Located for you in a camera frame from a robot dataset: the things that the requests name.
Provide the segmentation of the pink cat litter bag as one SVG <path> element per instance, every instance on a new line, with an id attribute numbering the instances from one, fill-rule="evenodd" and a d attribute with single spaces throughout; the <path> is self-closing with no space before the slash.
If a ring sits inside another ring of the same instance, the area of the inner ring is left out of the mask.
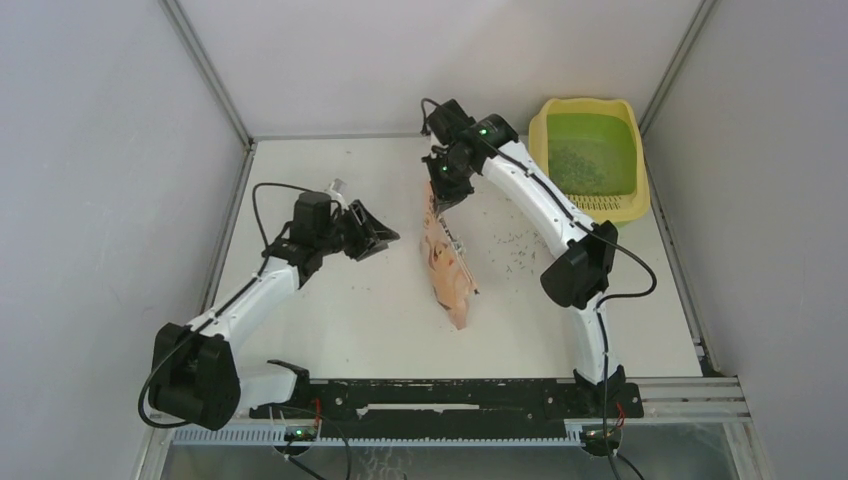
<path id="1" fill-rule="evenodd" d="M 462 242 L 450 231 L 444 216 L 437 212 L 433 188 L 425 189 L 420 251 L 431 289 L 438 305 L 457 330 L 467 327 L 471 298 L 479 293 L 469 269 Z"/>

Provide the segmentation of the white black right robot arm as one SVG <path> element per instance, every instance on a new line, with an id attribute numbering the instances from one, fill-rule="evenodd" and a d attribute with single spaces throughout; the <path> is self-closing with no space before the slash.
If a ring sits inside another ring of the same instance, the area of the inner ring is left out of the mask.
<path id="1" fill-rule="evenodd" d="M 626 373 L 613 355 L 605 325 L 603 298 L 609 288 L 618 230 L 595 222 L 573 204 L 541 170 L 519 134 L 500 115 L 481 120 L 459 103 L 424 98 L 421 133 L 430 140 L 423 157 L 437 213 L 473 194 L 471 178 L 498 187 L 540 234 L 553 262 L 540 276 L 547 296 L 577 318 L 575 378 L 582 384 L 579 406 L 605 415 L 618 400 Z"/>

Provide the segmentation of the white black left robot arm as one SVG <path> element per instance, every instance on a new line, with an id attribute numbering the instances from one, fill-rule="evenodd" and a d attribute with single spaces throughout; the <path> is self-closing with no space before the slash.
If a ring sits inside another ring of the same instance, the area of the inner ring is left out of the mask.
<path id="1" fill-rule="evenodd" d="M 187 323 L 167 323 L 157 332 L 151 372 L 137 403 L 142 421 L 166 426 L 147 414 L 152 408 L 174 417 L 174 428 L 198 425 L 215 431 L 236 413 L 268 404 L 290 417 L 305 414 L 313 401 L 308 370 L 275 359 L 240 366 L 239 350 L 322 267 L 325 257 L 342 253 L 362 261 L 399 238 L 358 200 L 301 193 L 292 219 L 274 238 L 263 239 L 261 264 L 243 286 Z"/>

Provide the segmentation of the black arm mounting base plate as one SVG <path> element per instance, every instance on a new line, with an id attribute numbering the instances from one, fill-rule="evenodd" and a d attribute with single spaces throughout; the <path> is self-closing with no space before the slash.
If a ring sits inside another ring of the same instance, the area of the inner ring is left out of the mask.
<path id="1" fill-rule="evenodd" d="M 476 380 L 314 380 L 253 419 L 293 418 L 350 440 L 548 440 L 574 421 L 615 426 L 645 415 L 634 383 L 588 388 L 554 378 Z"/>

